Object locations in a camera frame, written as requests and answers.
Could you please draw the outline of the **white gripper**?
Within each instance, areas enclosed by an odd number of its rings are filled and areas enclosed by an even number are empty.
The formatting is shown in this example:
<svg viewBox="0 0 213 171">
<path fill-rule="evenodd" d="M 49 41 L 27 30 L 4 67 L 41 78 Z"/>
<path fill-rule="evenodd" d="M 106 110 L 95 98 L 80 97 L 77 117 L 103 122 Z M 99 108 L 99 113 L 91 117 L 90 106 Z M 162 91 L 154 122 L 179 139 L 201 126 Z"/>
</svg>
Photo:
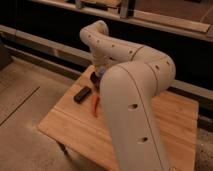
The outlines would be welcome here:
<svg viewBox="0 0 213 171">
<path fill-rule="evenodd" d="M 114 61 L 104 53 L 99 51 L 92 51 L 92 63 L 95 67 L 96 72 L 100 72 L 102 69 L 108 69 L 114 64 Z"/>
</svg>

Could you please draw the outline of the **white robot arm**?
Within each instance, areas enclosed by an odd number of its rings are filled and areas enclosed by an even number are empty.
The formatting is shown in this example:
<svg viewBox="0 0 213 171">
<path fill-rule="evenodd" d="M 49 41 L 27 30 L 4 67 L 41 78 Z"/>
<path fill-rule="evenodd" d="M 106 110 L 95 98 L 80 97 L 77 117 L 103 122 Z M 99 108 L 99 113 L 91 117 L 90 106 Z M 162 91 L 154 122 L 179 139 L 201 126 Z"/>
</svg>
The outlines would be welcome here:
<svg viewBox="0 0 213 171">
<path fill-rule="evenodd" d="M 102 20 L 80 31 L 101 78 L 101 107 L 120 171 L 170 171 L 151 99 L 166 90 L 176 68 L 167 54 L 109 35 Z"/>
</svg>

